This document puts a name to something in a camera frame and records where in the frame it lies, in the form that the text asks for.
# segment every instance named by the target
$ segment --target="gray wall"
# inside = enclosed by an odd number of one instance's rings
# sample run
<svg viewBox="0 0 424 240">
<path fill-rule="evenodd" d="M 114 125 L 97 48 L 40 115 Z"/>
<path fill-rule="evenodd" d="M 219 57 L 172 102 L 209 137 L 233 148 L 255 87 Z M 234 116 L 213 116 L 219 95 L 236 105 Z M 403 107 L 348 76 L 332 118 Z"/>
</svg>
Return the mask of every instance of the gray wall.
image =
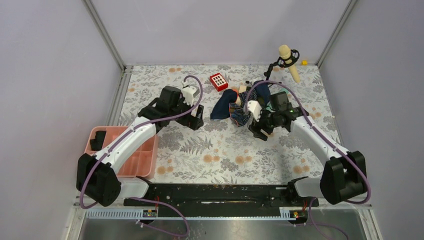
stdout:
<svg viewBox="0 0 424 240">
<path fill-rule="evenodd" d="M 0 239 L 60 239 L 119 74 L 81 1 L 0 3 Z"/>
<path fill-rule="evenodd" d="M 424 2 L 362 0 L 322 79 L 344 144 L 366 157 L 384 239 L 422 239 Z"/>
<path fill-rule="evenodd" d="M 126 64 L 314 64 L 349 0 L 93 0 Z"/>
</svg>

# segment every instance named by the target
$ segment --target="pink plastic bin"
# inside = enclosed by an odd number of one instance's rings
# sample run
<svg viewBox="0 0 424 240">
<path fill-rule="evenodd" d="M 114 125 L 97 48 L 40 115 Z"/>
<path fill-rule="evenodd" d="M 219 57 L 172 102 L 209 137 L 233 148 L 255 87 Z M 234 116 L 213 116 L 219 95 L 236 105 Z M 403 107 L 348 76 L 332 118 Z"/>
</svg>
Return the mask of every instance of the pink plastic bin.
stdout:
<svg viewBox="0 0 424 240">
<path fill-rule="evenodd" d="M 91 130 L 90 137 L 85 147 L 85 153 L 93 155 L 90 145 L 90 139 L 94 139 L 97 131 L 106 131 L 103 148 L 115 140 L 121 133 L 127 129 L 127 126 L 97 126 Z M 158 136 L 154 135 L 141 145 L 123 164 L 117 176 L 132 178 L 135 176 L 153 178 L 155 175 L 156 158 L 158 156 Z"/>
</svg>

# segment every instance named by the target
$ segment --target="tabletop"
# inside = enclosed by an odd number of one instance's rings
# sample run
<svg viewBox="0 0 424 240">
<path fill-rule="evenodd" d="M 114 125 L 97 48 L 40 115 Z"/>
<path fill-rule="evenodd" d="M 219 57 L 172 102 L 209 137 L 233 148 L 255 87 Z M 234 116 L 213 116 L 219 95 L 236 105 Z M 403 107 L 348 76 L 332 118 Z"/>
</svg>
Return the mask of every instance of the tabletop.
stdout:
<svg viewBox="0 0 424 240">
<path fill-rule="evenodd" d="M 267 141 L 253 137 L 248 124 L 236 127 L 230 119 L 211 120 L 210 113 L 222 92 L 209 76 L 221 73 L 229 88 L 264 76 L 266 65 L 138 65 L 133 67 L 119 125 L 129 125 L 141 108 L 160 95 L 165 86 L 181 88 L 187 75 L 203 84 L 204 126 L 197 131 L 172 121 L 159 133 L 154 178 L 156 183 L 285 184 L 292 179 L 319 177 L 323 166 L 308 146 L 284 128 L 275 128 Z M 287 69 L 275 67 L 270 80 L 287 85 L 316 124 L 336 142 L 339 136 L 319 70 L 297 66 L 300 83 Z M 194 79 L 190 85 L 197 85 Z M 271 86 L 271 93 L 280 89 Z M 296 107 L 291 94 L 288 95 Z"/>
</svg>

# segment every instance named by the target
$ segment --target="reflective floor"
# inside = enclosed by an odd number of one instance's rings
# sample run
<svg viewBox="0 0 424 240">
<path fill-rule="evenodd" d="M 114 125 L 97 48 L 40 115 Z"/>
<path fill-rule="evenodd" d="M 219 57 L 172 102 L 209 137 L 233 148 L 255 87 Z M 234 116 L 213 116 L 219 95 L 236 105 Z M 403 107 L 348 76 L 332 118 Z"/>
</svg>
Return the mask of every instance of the reflective floor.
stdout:
<svg viewBox="0 0 424 240">
<path fill-rule="evenodd" d="M 358 213 L 354 209 L 313 210 L 316 223 L 336 225 L 349 239 L 366 239 Z M 314 226 L 288 225 L 274 220 L 190 220 L 187 240 L 325 240 Z M 182 220 L 156 220 L 151 225 L 177 233 L 185 231 Z M 320 229 L 334 240 L 346 237 L 329 227 Z M 173 240 L 178 239 L 149 228 L 140 228 L 133 220 L 86 219 L 80 240 Z"/>
</svg>

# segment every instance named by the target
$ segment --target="beige cylinder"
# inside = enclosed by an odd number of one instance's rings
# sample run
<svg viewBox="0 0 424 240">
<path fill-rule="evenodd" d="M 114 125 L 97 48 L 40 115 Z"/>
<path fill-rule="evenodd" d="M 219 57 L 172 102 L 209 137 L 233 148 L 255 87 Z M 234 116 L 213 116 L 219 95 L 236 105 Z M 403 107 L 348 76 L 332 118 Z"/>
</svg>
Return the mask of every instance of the beige cylinder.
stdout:
<svg viewBox="0 0 424 240">
<path fill-rule="evenodd" d="M 287 45 L 281 45 L 278 48 L 278 51 L 279 51 L 279 56 L 284 60 L 284 62 L 286 64 L 292 63 L 292 60 L 291 59 L 286 61 L 286 59 L 290 58 L 290 56 L 292 55 L 292 51 L 291 51 L 291 49 Z M 301 77 L 299 76 L 298 69 L 296 68 L 295 65 L 289 66 L 288 67 L 288 71 L 290 72 L 291 77 L 293 78 L 293 80 L 296 83 L 300 83 L 301 82 Z"/>
</svg>

